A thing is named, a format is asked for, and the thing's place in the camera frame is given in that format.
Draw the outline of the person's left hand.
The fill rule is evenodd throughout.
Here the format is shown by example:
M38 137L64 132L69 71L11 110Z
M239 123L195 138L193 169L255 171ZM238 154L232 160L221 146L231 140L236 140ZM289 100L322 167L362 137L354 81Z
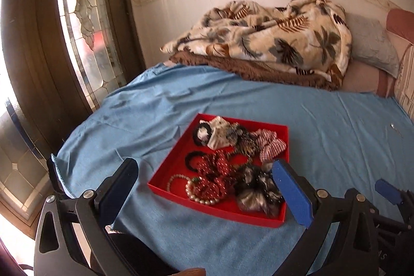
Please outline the person's left hand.
M193 267L174 273L172 276L206 276L206 270L202 267Z

